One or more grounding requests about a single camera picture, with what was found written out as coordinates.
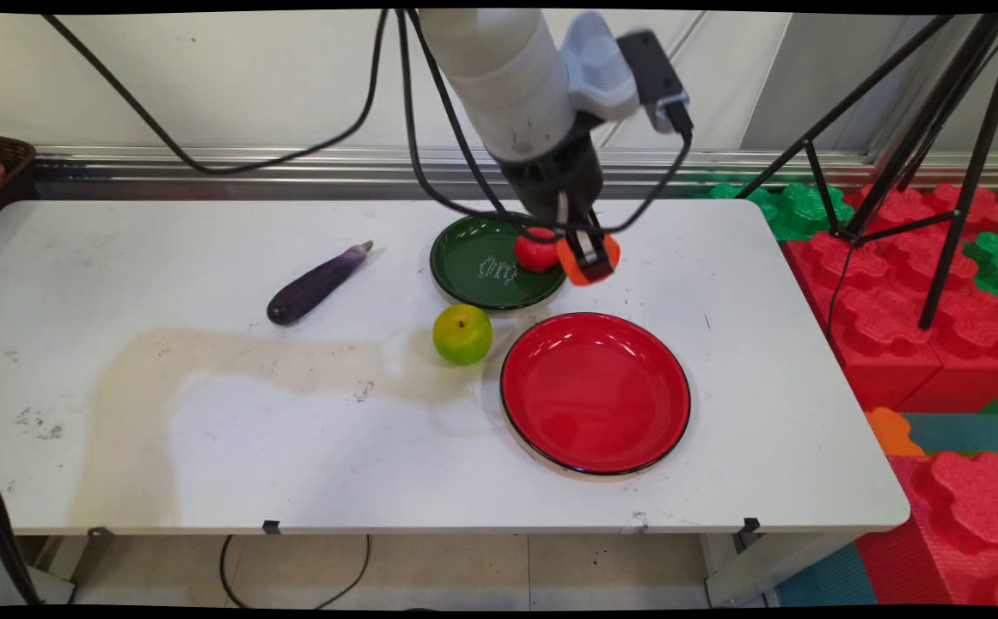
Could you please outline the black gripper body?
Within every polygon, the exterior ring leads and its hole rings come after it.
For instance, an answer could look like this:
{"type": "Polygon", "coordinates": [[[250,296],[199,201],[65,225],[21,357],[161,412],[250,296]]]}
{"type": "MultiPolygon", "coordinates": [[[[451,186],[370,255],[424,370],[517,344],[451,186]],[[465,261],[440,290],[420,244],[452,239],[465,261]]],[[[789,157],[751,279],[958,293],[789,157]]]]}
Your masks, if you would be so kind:
{"type": "Polygon", "coordinates": [[[602,192],[603,172],[588,130],[570,130],[556,148],[539,157],[519,162],[498,158],[496,163],[527,211],[498,217],[499,222],[525,229],[556,227],[557,195],[566,193],[570,224],[600,227],[593,206],[602,192]]]}

